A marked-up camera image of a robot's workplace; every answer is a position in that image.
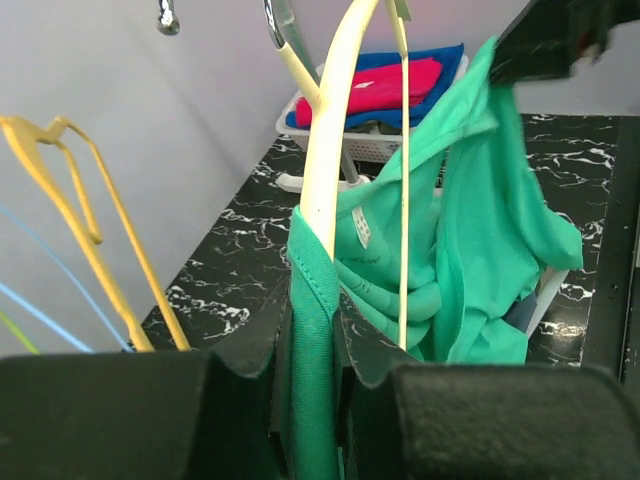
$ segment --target blue wire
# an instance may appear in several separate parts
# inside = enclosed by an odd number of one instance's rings
[[[22,223],[22,221],[18,217],[16,217],[13,213],[11,213],[1,202],[0,202],[0,212],[4,214],[13,223],[15,223],[18,227],[24,230],[31,238],[33,238],[42,247],[42,249],[46,252],[49,258],[53,260],[58,265],[58,267],[60,267],[60,269],[67,275],[67,277],[69,277],[69,280],[73,282],[73,284],[80,291],[80,293],[85,298],[85,300],[89,303],[93,311],[96,312],[98,317],[100,317],[100,320],[102,320],[102,323],[104,324],[104,326],[107,327],[107,329],[111,332],[111,334],[116,338],[120,346],[126,352],[133,352],[133,349],[129,346],[129,344],[122,337],[122,335],[118,333],[116,328],[113,326],[113,323],[109,321],[109,318],[107,318],[105,313],[100,309],[98,304],[91,297],[91,294],[89,294],[87,289],[82,286],[82,283],[80,283],[80,280],[78,280],[78,278],[73,274],[73,272],[71,272],[71,270],[69,270],[69,268],[67,268],[67,266],[62,262],[62,260],[58,258],[58,256],[53,252],[51,247],[49,247],[49,245],[47,245],[45,241],[42,238],[40,238],[40,236],[36,232],[34,232],[29,227],[27,227],[24,223]]]
[[[0,282],[0,292],[4,293],[7,297],[9,297],[11,300],[16,302],[18,305],[24,308],[27,312],[29,312],[31,315],[36,317],[38,320],[40,320],[47,327],[49,327],[51,330],[56,332],[58,335],[60,335],[67,342],[69,342],[71,345],[76,347],[78,350],[85,353],[93,353],[93,350],[91,350],[84,343],[82,343],[80,340],[78,340],[76,337],[74,337],[69,332],[67,332],[64,328],[58,325],[55,322],[55,320],[53,320],[46,314],[42,313],[40,310],[38,310],[36,307],[31,305],[28,301],[26,301],[24,298],[22,298],[16,292],[11,290],[2,282]]]

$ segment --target clothing tag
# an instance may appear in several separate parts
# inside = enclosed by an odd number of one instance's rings
[[[353,223],[356,226],[356,233],[358,234],[358,239],[360,243],[366,250],[369,248],[369,241],[371,240],[371,230],[369,229],[369,224],[367,223],[367,219],[364,218],[364,212],[362,211],[362,207],[356,207],[351,212],[353,216]]]
[[[371,81],[371,82],[362,82],[359,83],[358,85],[354,85],[353,88],[367,88],[370,87],[371,85],[373,85],[375,82]]]

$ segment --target green clothing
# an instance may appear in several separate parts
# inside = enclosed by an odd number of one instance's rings
[[[529,170],[510,88],[478,52],[410,140],[408,348],[426,362],[520,364],[526,335],[502,320],[547,266],[582,266],[580,232],[544,203]],[[442,196],[433,195],[448,149]],[[293,436],[296,478],[338,478],[331,319],[342,286],[364,316],[398,336],[401,152],[370,184],[339,194],[336,261],[296,209],[291,220]],[[371,231],[366,248],[352,211]]]

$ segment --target black marble countertop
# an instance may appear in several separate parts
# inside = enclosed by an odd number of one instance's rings
[[[621,117],[525,115],[531,168],[551,209],[584,240],[584,268],[569,274],[530,341],[529,361],[579,365],[616,166]],[[278,280],[288,275],[289,217],[298,195],[278,188],[282,172],[299,175],[303,153],[279,138],[180,270],[168,296],[194,348],[207,348],[251,321]],[[375,176],[379,164],[358,165]],[[173,348],[154,308],[143,323],[158,349]]]

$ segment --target hanger hook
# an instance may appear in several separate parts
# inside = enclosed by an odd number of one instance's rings
[[[173,0],[159,0],[160,15],[158,16],[158,30],[163,35],[177,35],[180,31],[180,21],[173,8]]]
[[[282,34],[278,28],[278,22],[273,14],[273,5],[271,5],[271,0],[264,0],[264,16],[267,19],[271,40],[277,49],[282,48],[284,46],[284,38],[282,38]]]

